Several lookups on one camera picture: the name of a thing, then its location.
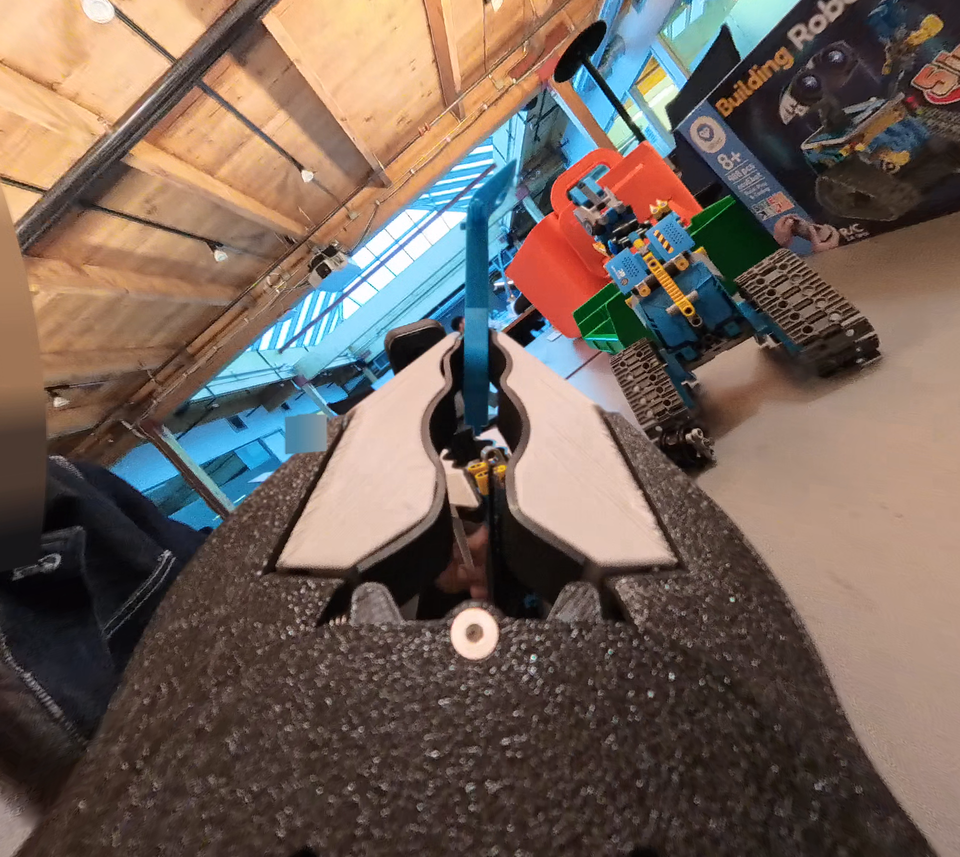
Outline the large robot kit box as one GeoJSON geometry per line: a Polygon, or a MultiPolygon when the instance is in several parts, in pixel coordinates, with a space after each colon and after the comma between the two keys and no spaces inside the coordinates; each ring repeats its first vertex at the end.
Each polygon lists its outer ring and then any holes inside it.
{"type": "Polygon", "coordinates": [[[834,250],[958,213],[959,0],[798,0],[674,128],[778,243],[834,250]]]}

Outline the orange plastic bin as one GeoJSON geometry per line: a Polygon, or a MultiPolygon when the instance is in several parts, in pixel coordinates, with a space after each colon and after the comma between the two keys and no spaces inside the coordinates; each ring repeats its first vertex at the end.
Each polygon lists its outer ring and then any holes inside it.
{"type": "Polygon", "coordinates": [[[581,336],[574,312],[612,283],[594,237],[574,215],[569,192],[597,168],[606,167],[599,186],[613,192],[639,218],[648,218],[651,208],[666,202],[689,225],[702,212],[693,193],[649,143],[627,155],[615,149],[598,148],[563,171],[550,191],[552,212],[527,235],[507,267],[507,275],[522,295],[560,333],[570,339],[581,336]]]}

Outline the blue brick separator tool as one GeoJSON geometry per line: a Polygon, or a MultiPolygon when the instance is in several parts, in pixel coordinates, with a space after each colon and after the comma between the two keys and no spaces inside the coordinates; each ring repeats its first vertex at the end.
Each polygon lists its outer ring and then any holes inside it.
{"type": "Polygon", "coordinates": [[[482,431],[489,412],[490,220],[515,188],[516,171],[510,161],[486,180],[465,217],[462,400],[464,424],[474,432],[482,431]]]}

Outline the ceiling mounted device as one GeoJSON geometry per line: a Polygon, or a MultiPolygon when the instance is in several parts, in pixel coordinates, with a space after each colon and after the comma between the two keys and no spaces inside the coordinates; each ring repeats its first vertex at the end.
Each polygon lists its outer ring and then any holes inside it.
{"type": "Polygon", "coordinates": [[[337,242],[315,249],[309,264],[307,282],[314,290],[340,293],[359,275],[350,254],[337,242]]]}

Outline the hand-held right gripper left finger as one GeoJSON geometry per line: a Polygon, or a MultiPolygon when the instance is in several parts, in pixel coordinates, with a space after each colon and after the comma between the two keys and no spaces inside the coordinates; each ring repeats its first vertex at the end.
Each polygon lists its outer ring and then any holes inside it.
{"type": "Polygon", "coordinates": [[[279,574],[377,583],[406,603],[450,563],[446,472],[430,432],[452,411],[450,333],[346,417],[279,552],[279,574]]]}

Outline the black office chair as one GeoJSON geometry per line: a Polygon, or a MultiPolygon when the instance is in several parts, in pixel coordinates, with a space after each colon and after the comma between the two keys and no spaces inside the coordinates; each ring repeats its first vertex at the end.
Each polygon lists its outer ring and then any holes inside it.
{"type": "Polygon", "coordinates": [[[384,350],[392,374],[399,375],[449,336],[445,325],[433,318],[423,318],[391,329],[384,337],[384,350]]]}

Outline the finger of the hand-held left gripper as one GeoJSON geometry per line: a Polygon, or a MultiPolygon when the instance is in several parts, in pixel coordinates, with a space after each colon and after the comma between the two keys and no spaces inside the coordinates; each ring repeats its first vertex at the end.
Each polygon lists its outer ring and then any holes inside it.
{"type": "Polygon", "coordinates": [[[454,463],[450,451],[440,454],[445,474],[447,499],[459,511],[474,512],[481,507],[482,498],[476,488],[474,477],[465,467],[454,463]]]}

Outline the white desk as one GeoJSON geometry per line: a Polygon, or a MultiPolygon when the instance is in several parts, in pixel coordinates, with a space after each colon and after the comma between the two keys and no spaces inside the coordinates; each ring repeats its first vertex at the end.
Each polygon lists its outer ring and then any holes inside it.
{"type": "Polygon", "coordinates": [[[855,735],[936,855],[958,855],[958,215],[815,256],[878,362],[802,378],[743,344],[701,372],[697,484],[810,632],[855,735]]]}

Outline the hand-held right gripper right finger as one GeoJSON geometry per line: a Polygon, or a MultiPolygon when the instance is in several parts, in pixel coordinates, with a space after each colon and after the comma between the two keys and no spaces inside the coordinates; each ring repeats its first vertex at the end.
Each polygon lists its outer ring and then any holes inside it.
{"type": "Polygon", "coordinates": [[[507,335],[490,335],[510,456],[502,550],[527,587],[599,586],[679,559],[605,412],[507,335]]]}

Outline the black ceiling pipe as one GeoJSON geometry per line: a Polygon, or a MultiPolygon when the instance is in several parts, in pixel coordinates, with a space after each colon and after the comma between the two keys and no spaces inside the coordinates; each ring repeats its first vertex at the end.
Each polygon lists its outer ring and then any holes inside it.
{"type": "Polygon", "coordinates": [[[205,74],[246,31],[280,1],[234,0],[30,207],[16,226],[21,252],[27,253],[39,244],[102,172],[131,152],[190,90],[203,82],[205,74]]]}

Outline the green plastic bin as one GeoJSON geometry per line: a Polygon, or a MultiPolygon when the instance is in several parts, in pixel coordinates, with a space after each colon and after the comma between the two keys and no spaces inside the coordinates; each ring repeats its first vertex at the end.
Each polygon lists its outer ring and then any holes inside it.
{"type": "Polygon", "coordinates": [[[734,198],[690,224],[662,207],[649,227],[619,230],[605,265],[611,283],[574,311],[589,345],[614,354],[645,339],[667,362],[693,370],[713,347],[772,332],[737,281],[779,246],[734,198]]]}

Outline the black disc on pole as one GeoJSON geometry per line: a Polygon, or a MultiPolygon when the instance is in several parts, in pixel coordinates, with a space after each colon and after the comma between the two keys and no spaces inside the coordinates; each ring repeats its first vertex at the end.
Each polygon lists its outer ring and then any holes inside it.
{"type": "Polygon", "coordinates": [[[642,130],[634,122],[625,105],[594,64],[593,56],[603,43],[606,32],[607,23],[603,20],[595,21],[580,32],[559,57],[553,74],[553,83],[569,83],[579,70],[585,71],[603,93],[618,118],[627,126],[637,143],[643,145],[647,142],[647,139],[642,130]]]}

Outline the blue tracked toy robot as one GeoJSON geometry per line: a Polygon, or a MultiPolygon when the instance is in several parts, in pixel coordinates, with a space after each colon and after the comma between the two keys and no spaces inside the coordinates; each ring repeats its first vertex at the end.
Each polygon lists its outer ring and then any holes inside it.
{"type": "Polygon", "coordinates": [[[688,222],[666,201],[635,212],[599,168],[567,194],[610,284],[573,313],[641,431],[684,470],[714,462],[695,371],[749,340],[830,378],[880,359],[869,319],[735,198],[688,222]]]}

